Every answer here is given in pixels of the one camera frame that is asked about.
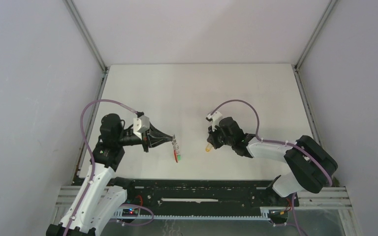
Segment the yellow tag key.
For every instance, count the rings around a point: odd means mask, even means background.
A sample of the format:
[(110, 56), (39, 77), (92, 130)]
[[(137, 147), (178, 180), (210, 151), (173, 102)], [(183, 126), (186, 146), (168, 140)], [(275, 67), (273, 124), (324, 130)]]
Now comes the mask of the yellow tag key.
[(206, 152), (210, 152), (212, 149), (213, 149), (213, 145), (212, 144), (207, 144), (207, 146), (205, 148), (205, 151)]

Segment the metal keyring holder red handle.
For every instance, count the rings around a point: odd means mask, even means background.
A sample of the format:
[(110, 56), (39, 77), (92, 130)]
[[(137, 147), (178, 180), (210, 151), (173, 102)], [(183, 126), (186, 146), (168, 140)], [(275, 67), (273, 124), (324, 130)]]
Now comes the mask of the metal keyring holder red handle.
[(177, 159), (177, 155), (180, 155), (179, 146), (177, 144), (176, 136), (172, 136), (172, 147), (173, 147), (173, 153), (174, 153), (174, 159), (176, 163), (179, 163), (179, 160)]

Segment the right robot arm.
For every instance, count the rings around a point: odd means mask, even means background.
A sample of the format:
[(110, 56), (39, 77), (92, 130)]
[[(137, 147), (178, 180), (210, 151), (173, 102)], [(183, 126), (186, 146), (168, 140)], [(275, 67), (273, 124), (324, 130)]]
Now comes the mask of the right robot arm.
[(271, 141), (245, 133), (232, 117), (208, 115), (206, 120), (211, 122), (207, 142), (214, 149), (229, 146), (239, 156), (288, 165), (289, 172), (276, 177), (270, 185), (280, 197), (301, 190), (319, 193), (338, 169), (334, 158), (310, 136), (303, 135), (295, 143)]

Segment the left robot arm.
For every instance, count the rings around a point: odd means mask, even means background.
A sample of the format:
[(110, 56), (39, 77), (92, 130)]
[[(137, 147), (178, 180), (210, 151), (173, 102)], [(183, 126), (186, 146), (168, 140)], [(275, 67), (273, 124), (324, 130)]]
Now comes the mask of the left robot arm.
[(143, 112), (125, 128), (117, 114), (101, 120), (98, 142), (92, 151), (91, 164), (70, 209), (58, 224), (49, 225), (48, 236), (98, 236), (120, 205), (132, 196), (132, 181), (114, 185), (102, 194), (121, 162), (126, 146), (141, 145), (145, 152), (170, 142), (173, 137), (156, 129)]

